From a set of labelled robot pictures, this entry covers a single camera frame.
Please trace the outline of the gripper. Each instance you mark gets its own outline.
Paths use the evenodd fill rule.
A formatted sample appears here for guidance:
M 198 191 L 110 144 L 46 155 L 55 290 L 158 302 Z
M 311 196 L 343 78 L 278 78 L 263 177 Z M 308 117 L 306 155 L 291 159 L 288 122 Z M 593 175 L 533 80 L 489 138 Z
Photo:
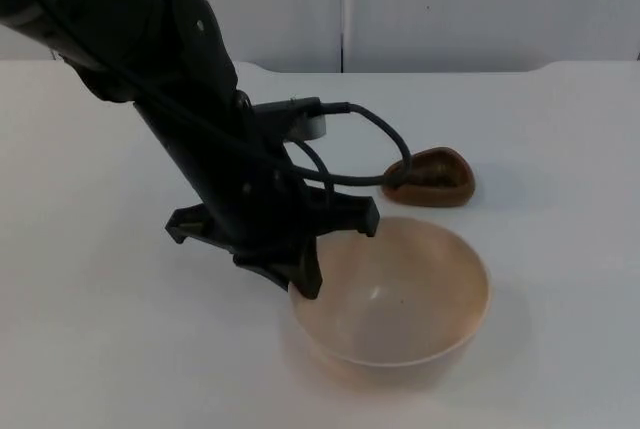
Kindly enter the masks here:
M 297 175 L 222 149 L 213 141 L 167 141 L 166 152 L 200 202 L 177 209 L 166 230 L 178 244 L 195 239 L 228 251 L 234 264 L 308 300 L 323 278 L 317 238 L 351 230 L 372 236 L 378 209 L 370 197 L 312 188 Z

